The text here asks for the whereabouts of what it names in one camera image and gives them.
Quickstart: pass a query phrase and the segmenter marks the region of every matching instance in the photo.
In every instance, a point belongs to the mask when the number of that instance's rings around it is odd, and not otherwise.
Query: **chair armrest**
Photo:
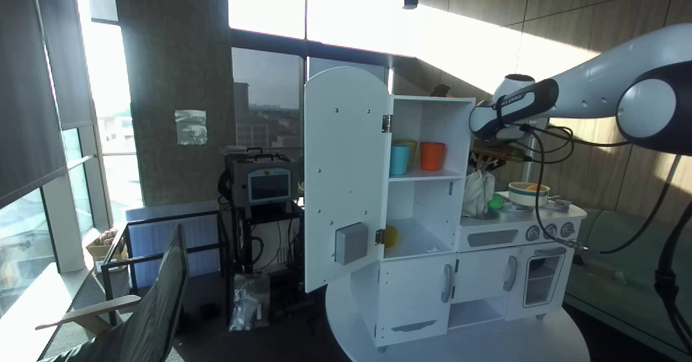
[[[104,301],[102,303],[96,303],[94,305],[89,305],[89,307],[81,308],[80,310],[69,311],[62,316],[62,319],[55,323],[42,324],[36,327],[37,330],[52,327],[54,325],[60,325],[64,323],[69,323],[72,321],[79,322],[80,319],[88,316],[97,316],[101,313],[107,313],[114,310],[120,310],[122,308],[130,307],[139,303],[142,298],[136,295],[129,294],[127,296],[114,298],[113,300]]]

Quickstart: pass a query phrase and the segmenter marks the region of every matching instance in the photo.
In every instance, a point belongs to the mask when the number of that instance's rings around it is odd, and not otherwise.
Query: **green ball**
[[[498,210],[502,208],[502,205],[504,205],[504,197],[495,193],[492,199],[490,199],[488,202],[488,209]]]

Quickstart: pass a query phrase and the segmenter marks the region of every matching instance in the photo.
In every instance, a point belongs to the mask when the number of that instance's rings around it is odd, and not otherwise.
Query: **blue cup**
[[[390,157],[390,175],[400,176],[406,174],[408,168],[408,155],[411,152],[409,145],[392,145]]]

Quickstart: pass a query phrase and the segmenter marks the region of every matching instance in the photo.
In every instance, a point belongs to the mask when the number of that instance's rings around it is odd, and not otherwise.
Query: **floor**
[[[175,339],[168,362],[202,362],[211,360],[252,360],[292,362],[307,360],[331,360],[348,362],[331,334],[324,314],[324,296],[317,294],[316,302],[283,318],[270,327],[249,332],[228,332],[223,315],[203,320],[197,308],[201,303],[214,301],[222,307],[223,289],[217,274],[191,278],[185,299],[183,333]],[[127,279],[114,278],[114,289],[127,288]],[[104,298],[96,278],[89,278],[80,289],[75,305],[87,306]],[[657,360],[669,361],[632,338],[626,337],[580,311],[564,307],[584,335],[594,362],[610,360]],[[89,338],[81,327],[67,324],[60,327],[45,352],[45,357],[69,350]]]

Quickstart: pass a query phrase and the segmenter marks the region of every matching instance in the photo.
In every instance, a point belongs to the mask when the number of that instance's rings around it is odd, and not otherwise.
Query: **wall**
[[[146,205],[216,199],[235,142],[228,0],[116,0]],[[206,145],[178,145],[175,110],[206,111]]]
[[[420,61],[395,69],[395,93],[429,93],[443,82],[452,86],[453,96],[489,98],[510,72],[542,79],[638,35],[669,24],[692,22],[692,0],[420,2]],[[551,123],[568,125],[585,140],[622,140],[613,118],[556,119]],[[559,143],[544,140],[546,148]],[[672,159],[629,145],[613,149],[577,146],[570,160],[546,167],[544,180],[555,193],[579,205],[645,215],[660,192]],[[687,204],[692,190],[688,166],[692,165],[684,158],[659,219],[677,220]],[[521,171],[521,164],[509,163],[497,177],[518,180]]]

